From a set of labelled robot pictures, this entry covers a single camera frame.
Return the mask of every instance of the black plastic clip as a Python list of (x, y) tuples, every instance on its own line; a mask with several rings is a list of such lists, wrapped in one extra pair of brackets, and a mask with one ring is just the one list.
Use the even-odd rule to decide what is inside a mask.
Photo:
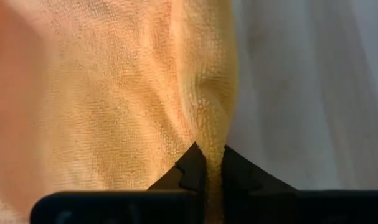
[(204, 222), (206, 160), (197, 144), (145, 191), (58, 192), (40, 199), (31, 224)]
[(296, 190), (228, 146), (225, 223), (378, 223), (378, 191)]

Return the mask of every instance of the black plastic part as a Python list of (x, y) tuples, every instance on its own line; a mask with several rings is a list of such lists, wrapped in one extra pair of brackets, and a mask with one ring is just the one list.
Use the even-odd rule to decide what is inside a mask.
[(204, 222), (206, 160), (197, 144), (145, 191), (58, 192), (39, 200), (31, 224)]
[(378, 191), (296, 190), (225, 147), (225, 223), (378, 223)]

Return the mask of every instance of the towel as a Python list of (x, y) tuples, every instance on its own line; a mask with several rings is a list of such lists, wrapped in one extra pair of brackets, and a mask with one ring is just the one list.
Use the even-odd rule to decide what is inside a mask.
[(146, 189), (195, 141), (220, 223), (229, 0), (0, 0), (0, 220), (61, 190)]

